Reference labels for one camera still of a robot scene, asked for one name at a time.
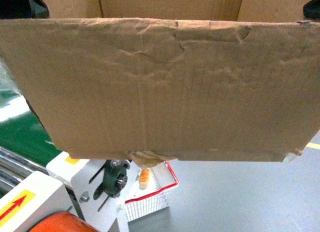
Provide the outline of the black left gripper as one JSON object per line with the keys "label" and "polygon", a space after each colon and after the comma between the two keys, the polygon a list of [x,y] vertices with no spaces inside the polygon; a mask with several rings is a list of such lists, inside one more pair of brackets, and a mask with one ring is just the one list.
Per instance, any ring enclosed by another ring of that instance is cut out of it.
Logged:
{"label": "black left gripper", "polygon": [[0,0],[1,19],[48,19],[50,12],[43,0]]}

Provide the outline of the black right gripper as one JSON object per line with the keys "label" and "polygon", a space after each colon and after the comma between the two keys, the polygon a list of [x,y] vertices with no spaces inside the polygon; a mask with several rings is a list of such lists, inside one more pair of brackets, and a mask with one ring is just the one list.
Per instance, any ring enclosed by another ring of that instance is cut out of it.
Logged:
{"label": "black right gripper", "polygon": [[320,0],[310,0],[303,6],[303,16],[311,20],[320,19]]}

